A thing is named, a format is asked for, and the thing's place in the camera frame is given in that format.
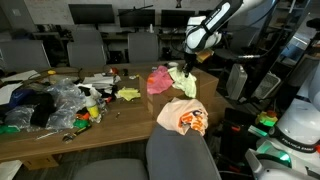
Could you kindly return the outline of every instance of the bottle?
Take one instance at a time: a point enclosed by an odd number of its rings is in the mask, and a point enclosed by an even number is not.
[[[90,89],[86,87],[80,87],[80,89],[84,92],[86,96],[86,104],[87,110],[92,118],[98,118],[100,115],[99,108],[97,106],[96,100],[91,97]]]

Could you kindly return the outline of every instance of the gray office chair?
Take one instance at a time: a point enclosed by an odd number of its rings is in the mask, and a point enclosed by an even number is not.
[[[6,71],[51,68],[41,40],[0,42],[0,61]]]
[[[157,35],[154,33],[129,33],[128,54],[130,63],[157,61],[159,58]]]
[[[97,68],[107,62],[103,44],[100,43],[69,42],[67,49],[71,67]]]
[[[100,43],[103,44],[101,34],[98,30],[74,30],[73,41],[76,43]]]
[[[146,157],[148,173],[140,160],[109,159],[84,166],[74,180],[221,180],[205,140],[192,129],[183,136],[156,125]]]

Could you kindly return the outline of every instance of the black monitor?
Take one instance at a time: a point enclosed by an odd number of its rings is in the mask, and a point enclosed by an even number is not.
[[[155,24],[154,9],[118,9],[120,27],[149,27]]]
[[[114,23],[111,4],[69,4],[75,24],[110,24]]]
[[[188,20],[195,11],[162,10],[161,27],[187,27]]]
[[[199,15],[201,16],[209,16],[213,10],[199,11]],[[224,23],[220,29],[227,29],[228,22]]]

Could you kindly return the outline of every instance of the green cloth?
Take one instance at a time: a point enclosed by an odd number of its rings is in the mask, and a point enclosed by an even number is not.
[[[0,134],[20,132],[19,128],[14,126],[0,126]]]

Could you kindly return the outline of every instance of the black cable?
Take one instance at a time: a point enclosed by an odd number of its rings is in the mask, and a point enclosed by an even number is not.
[[[266,14],[264,14],[263,16],[261,16],[259,19],[257,19],[257,20],[256,20],[256,21],[254,21],[253,23],[249,24],[248,26],[246,26],[246,27],[244,27],[244,28],[237,29],[237,30],[232,30],[232,31],[230,31],[230,32],[238,32],[238,31],[242,31],[242,30],[245,30],[245,29],[247,29],[247,28],[249,28],[249,27],[253,26],[254,24],[258,23],[258,22],[259,22],[259,21],[261,21],[263,18],[265,18],[269,13],[271,13],[271,12],[272,12],[272,10],[273,10],[273,8],[274,8],[274,7],[275,7],[279,2],[280,2],[280,1],[275,2],[275,3],[271,6],[271,8],[267,11],[267,13],[266,13]]]

